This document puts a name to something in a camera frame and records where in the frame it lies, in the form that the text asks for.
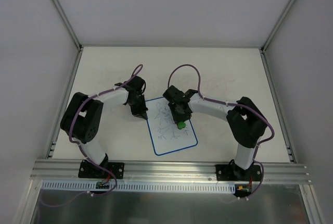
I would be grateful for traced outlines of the blue framed small whiteboard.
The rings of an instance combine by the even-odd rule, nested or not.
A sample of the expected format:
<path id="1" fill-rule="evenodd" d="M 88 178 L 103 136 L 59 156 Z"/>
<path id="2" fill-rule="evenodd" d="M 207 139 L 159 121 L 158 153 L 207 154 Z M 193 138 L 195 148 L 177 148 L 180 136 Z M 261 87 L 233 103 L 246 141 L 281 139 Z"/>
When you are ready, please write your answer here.
<path id="1" fill-rule="evenodd" d="M 146 106 L 147 126 L 155 155 L 163 156 L 197 146 L 198 139 L 191 121 L 185 121 L 179 129 L 164 97 L 147 100 Z"/>

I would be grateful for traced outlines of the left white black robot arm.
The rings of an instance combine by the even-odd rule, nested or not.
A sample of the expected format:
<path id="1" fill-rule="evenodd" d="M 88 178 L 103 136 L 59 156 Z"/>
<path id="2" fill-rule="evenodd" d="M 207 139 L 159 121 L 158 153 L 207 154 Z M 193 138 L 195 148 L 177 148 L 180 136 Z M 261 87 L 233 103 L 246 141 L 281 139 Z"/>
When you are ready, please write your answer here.
<path id="1" fill-rule="evenodd" d="M 73 95 L 61 119 L 60 128 L 71 143 L 78 145 L 84 158 L 91 164 L 90 171 L 94 176 L 102 178 L 108 173 L 108 156 L 96 140 L 102 113 L 119 105 L 129 105 L 134 117 L 147 120 L 145 88 L 145 80 L 133 76 L 98 95 L 88 96 L 81 92 Z"/>

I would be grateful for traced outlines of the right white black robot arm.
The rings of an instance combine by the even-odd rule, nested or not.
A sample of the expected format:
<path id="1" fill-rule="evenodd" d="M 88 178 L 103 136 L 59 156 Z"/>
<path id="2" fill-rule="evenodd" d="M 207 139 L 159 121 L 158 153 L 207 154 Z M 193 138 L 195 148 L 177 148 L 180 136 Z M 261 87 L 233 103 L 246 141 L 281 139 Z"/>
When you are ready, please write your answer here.
<path id="1" fill-rule="evenodd" d="M 257 143 L 268 127 L 268 122 L 253 101 L 242 97 L 234 103 L 219 101 L 202 96 L 197 90 L 183 92 L 170 86 L 163 97 L 178 129 L 185 128 L 185 121 L 192 113 L 202 113 L 225 120 L 238 143 L 236 156 L 227 169 L 237 180 L 245 180 L 251 175 Z"/>

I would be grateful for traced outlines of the green whiteboard eraser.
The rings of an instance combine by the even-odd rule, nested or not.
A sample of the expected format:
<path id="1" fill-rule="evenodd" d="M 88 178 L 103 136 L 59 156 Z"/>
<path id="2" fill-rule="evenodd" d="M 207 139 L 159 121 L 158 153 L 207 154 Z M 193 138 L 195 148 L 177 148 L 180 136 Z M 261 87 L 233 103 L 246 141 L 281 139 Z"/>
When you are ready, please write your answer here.
<path id="1" fill-rule="evenodd" d="M 177 128 L 178 129 L 184 129 L 186 127 L 186 123 L 185 122 L 178 122 L 177 123 Z"/>

